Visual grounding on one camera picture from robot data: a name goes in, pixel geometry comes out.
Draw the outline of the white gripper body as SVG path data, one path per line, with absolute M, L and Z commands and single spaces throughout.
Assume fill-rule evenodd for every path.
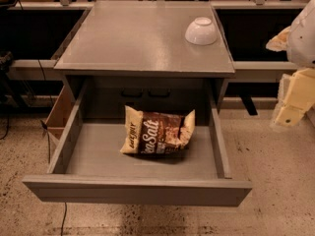
M 293 20 L 287 38 L 287 59 L 301 67 L 315 67 L 315 0 Z

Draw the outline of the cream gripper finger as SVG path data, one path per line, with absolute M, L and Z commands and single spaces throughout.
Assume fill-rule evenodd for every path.
M 273 128 L 290 128 L 299 123 L 315 104 L 315 70 L 305 68 L 292 75 L 283 74 L 278 103 L 273 112 Z
M 290 27 L 283 29 L 281 32 L 279 32 L 276 36 L 274 36 L 267 42 L 266 48 L 268 50 L 275 52 L 286 51 L 289 33 Z

